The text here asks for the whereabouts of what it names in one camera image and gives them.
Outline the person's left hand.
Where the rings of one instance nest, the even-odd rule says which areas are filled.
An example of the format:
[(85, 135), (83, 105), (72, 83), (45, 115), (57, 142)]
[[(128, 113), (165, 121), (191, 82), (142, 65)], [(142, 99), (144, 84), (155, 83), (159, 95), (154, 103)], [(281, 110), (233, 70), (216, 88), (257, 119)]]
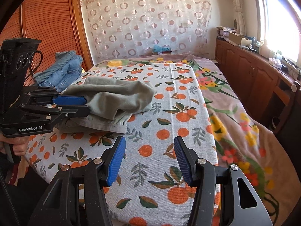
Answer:
[(29, 136), (25, 137), (15, 137), (15, 138), (7, 138), (2, 133), (0, 134), (0, 142), (1, 142), (1, 153), (6, 154), (4, 143), (13, 145), (13, 152), (16, 156), (24, 156), (27, 152), (27, 147), (29, 144)]

